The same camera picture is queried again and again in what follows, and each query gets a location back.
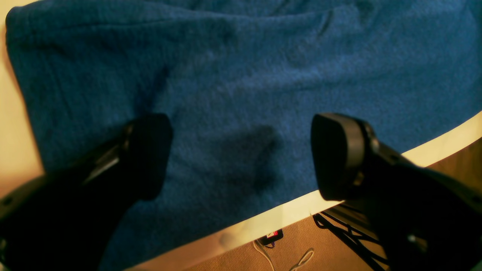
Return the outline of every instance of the white cable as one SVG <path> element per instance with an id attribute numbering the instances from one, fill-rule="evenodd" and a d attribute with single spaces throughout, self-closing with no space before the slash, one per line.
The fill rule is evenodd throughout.
<path id="1" fill-rule="evenodd" d="M 254 249 L 261 253 L 261 255 L 263 255 L 263 257 L 266 258 L 266 260 L 268 260 L 268 263 L 269 265 L 271 266 L 271 269 L 273 271 L 276 271 L 274 269 L 274 266 L 273 266 L 273 261 L 271 260 L 271 258 L 269 257 L 268 253 L 266 252 L 266 250 L 264 250 L 263 248 L 263 245 L 259 243 L 258 240 L 254 240 L 253 241 L 253 247 Z M 293 267 L 291 267 L 290 271 L 297 271 L 299 268 L 301 268 L 302 266 L 304 266 L 306 263 L 309 262 L 309 260 L 311 260 L 311 258 L 313 258 L 313 255 L 315 255 L 315 251 L 313 248 L 310 248 L 309 250 L 306 251 L 306 253 L 301 257 L 301 260 Z"/>

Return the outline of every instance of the blue towel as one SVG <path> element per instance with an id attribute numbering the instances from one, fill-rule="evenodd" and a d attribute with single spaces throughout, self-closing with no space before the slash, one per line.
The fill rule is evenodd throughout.
<path id="1" fill-rule="evenodd" d="M 163 191 L 133 206 L 119 270 L 317 189 L 317 112 L 370 122 L 403 152 L 482 110 L 478 0 L 43 0 L 7 47 L 44 167 L 137 117 L 174 140 Z"/>

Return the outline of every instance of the wooden floor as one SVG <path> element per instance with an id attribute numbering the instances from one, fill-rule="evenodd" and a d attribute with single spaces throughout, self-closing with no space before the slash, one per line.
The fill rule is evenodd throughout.
<path id="1" fill-rule="evenodd" d="M 429 166 L 482 193 L 482 138 L 461 151 Z M 265 249 L 277 271 L 288 271 L 312 248 L 314 255 L 300 271 L 371 270 L 328 230 L 308 217 L 283 229 L 284 238 Z M 248 243 L 189 269 L 189 271 L 271 271 L 269 261 Z"/>

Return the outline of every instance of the blue fabric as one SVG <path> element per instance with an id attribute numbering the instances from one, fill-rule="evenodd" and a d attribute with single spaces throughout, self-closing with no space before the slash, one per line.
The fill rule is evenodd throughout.
<path id="1" fill-rule="evenodd" d="M 43 0 L 7 47 L 47 171 L 164 112 L 167 178 L 118 226 L 119 270 L 314 191 L 317 112 L 406 151 L 482 110 L 481 6 L 461 0 Z"/>

